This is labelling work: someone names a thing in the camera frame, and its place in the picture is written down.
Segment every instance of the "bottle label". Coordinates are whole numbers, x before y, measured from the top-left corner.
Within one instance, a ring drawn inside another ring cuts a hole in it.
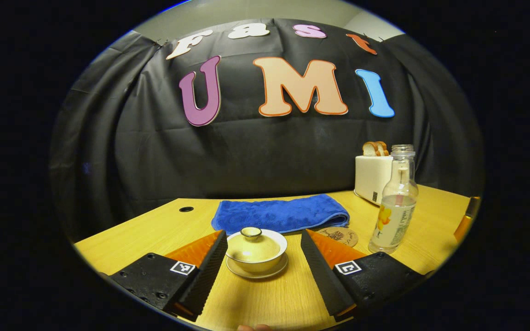
[[[408,229],[416,204],[406,206],[382,203],[372,242],[379,247],[398,245]]]

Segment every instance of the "blue towel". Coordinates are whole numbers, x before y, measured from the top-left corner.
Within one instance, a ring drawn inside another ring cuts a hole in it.
[[[214,230],[227,235],[247,226],[273,230],[279,233],[305,228],[349,225],[349,213],[326,194],[291,201],[222,201],[212,220]]]

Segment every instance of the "purple letter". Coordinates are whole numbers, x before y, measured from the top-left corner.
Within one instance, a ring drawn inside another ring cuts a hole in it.
[[[218,82],[218,71],[216,65],[220,62],[220,56],[216,55],[204,62],[200,71],[206,76],[206,89],[208,90],[208,103],[202,109],[196,105],[196,96],[194,94],[193,79],[196,72],[185,75],[179,82],[181,94],[183,95],[183,109],[187,121],[193,126],[205,126],[210,124],[220,110],[220,83]]]
[[[326,34],[314,25],[296,24],[294,25],[294,30],[296,30],[298,36],[306,38],[326,38]]]

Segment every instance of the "letter m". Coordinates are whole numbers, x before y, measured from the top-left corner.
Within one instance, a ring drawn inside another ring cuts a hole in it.
[[[263,70],[265,103],[259,107],[263,116],[283,116],[292,112],[292,105],[283,99],[284,89],[303,113],[310,107],[314,90],[318,92],[318,102],[314,105],[318,113],[344,115],[349,111],[334,77],[336,67],[330,62],[310,61],[303,76],[283,58],[258,58],[253,64]]]

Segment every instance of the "cutout letter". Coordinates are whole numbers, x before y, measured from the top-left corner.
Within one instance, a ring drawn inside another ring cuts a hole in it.
[[[370,52],[371,54],[374,54],[374,55],[377,55],[377,52],[375,50],[372,50],[368,45],[369,43],[366,41],[366,40],[363,40],[360,36],[358,35],[351,35],[351,34],[347,34],[347,36],[353,38],[353,40],[355,41],[355,44],[357,44],[357,46],[363,48],[364,50]]]
[[[357,76],[363,79],[365,86],[368,88],[369,98],[372,100],[372,105],[369,111],[377,117],[393,117],[394,110],[387,104],[386,95],[381,88],[379,81],[381,78],[373,71],[363,69],[355,70]]]
[[[193,88],[193,80],[196,73],[185,75],[179,82],[181,94],[183,95],[183,109],[187,121],[193,126],[205,126],[210,124],[220,110],[220,83],[218,82],[218,71],[216,65],[220,62],[220,56],[216,55],[204,62],[200,71],[206,76],[206,89],[208,90],[208,103],[202,109],[196,105],[196,95]]]
[[[267,25],[263,23],[249,23],[238,25],[238,27],[233,29],[233,32],[230,32],[229,38],[238,39],[246,36],[262,36],[268,34],[269,30],[267,30]]]
[[[296,24],[294,30],[298,36],[306,38],[326,38],[326,33],[320,31],[315,25]]]
[[[177,47],[175,47],[175,50],[173,50],[173,52],[166,59],[172,59],[174,57],[178,57],[181,54],[185,54],[191,51],[191,48],[189,48],[189,46],[196,46],[200,43],[200,41],[202,41],[202,38],[211,35],[212,32],[212,30],[206,30],[198,34],[186,36],[185,38],[178,40]]]
[[[330,62],[317,59],[310,61],[303,76],[283,58],[258,58],[253,64],[263,70],[265,103],[259,107],[259,113],[263,116],[284,116],[291,113],[292,106],[284,101],[283,89],[303,113],[308,111],[315,89],[318,92],[318,102],[314,109],[318,113],[343,115],[349,111],[340,97],[334,78],[336,67]]]

